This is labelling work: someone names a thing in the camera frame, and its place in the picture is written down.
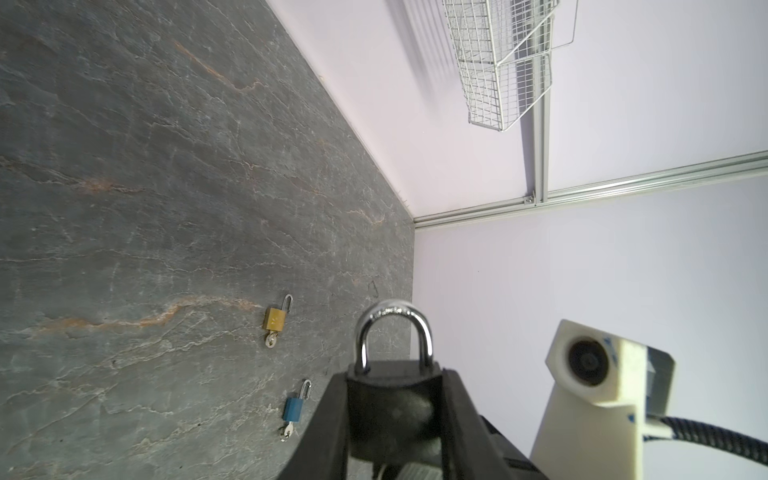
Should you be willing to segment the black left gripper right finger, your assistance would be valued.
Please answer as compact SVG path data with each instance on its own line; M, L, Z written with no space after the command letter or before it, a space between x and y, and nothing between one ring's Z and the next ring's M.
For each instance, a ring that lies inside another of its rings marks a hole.
M528 460L510 466L454 370L442 375L441 443L444 479L546 479Z

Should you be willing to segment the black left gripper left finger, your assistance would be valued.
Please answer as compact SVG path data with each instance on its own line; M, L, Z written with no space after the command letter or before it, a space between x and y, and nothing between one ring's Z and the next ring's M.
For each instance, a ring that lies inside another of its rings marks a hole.
M347 478L347 374L335 374L279 480Z

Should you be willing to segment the blue padlock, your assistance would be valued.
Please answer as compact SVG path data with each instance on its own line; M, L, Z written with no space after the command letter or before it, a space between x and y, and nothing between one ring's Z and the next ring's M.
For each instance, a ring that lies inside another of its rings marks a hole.
M304 403L308 400L312 388L312 381L305 379L302 381L299 391L286 399L282 420L285 423L298 423L301 418Z

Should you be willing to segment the black padlock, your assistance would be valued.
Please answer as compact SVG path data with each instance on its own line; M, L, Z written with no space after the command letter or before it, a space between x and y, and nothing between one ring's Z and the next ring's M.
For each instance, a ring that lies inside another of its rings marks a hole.
M373 361L368 335L386 317L416 329L416 360ZM404 300L383 300L359 318L355 362L347 374L349 448L352 457L375 465L435 463L441 453L441 369L426 316Z

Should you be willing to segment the small silver key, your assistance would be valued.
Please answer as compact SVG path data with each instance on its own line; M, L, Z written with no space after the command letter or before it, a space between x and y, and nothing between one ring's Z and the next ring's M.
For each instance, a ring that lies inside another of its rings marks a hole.
M272 349L276 346L278 339L278 333L276 331L270 331L265 337L265 345L267 348Z

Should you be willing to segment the brass padlock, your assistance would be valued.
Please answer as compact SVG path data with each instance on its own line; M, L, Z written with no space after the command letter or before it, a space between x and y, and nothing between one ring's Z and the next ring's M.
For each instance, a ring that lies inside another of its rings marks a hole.
M263 328L272 333L283 331L287 315L290 313L293 303L293 295L287 293L282 300L280 307L269 307L265 312Z

